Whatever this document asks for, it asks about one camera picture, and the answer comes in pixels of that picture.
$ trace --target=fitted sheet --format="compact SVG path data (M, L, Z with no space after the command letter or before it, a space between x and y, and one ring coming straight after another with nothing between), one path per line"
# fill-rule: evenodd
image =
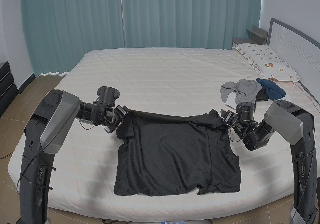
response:
M256 79L255 70L235 50L189 48L128 48L97 50L83 59L56 86L85 102L97 98L100 86L120 91L116 104L129 109L167 115L191 116L212 108L229 109L220 98L220 86L228 81ZM314 115L319 131L320 113L306 93L293 82L279 82L293 103ZM260 122L271 100L257 102L254 118ZM25 136L8 165L17 183ZM74 213L123 221L196 220L228 216L257 208L293 193L294 180L289 143L275 133L269 143L248 151L231 143L242 172L237 193L208 193L149 197L113 194L122 144L103 127L84 130L74 121L61 150L56 154L48 206ZM317 154L320 175L319 151Z

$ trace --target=floral pillowcase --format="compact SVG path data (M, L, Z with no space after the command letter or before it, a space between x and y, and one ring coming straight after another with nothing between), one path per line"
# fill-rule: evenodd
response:
M298 82L300 77L268 45L242 43L234 46L263 79Z

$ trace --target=blue garment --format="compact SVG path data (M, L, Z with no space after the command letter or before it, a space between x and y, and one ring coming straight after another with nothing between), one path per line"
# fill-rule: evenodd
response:
M278 100L286 95L286 92L273 81L260 78L257 78L256 81L266 88L266 94L272 100Z

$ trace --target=tiled floor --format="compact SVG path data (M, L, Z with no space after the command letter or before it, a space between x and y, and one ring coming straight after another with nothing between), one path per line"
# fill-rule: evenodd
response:
M23 129L38 103L61 79L60 76L39 76L11 103L0 118L0 157L14 151ZM9 160L10 157L7 157L0 161L0 224L13 224L20 216L19 196L7 171ZM211 221L214 224L277 224L278 222L287 224L292 204L293 195L289 195L257 209L224 218L215 218ZM51 224L102 223L102 220L98 218L56 209L49 209L48 216L51 218Z

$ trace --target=curtain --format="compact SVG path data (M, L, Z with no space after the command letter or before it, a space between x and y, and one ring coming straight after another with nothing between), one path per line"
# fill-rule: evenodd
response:
M231 49L259 24L261 0L122 0L126 47Z
M91 50L123 48L121 0L21 0L35 75L70 71Z

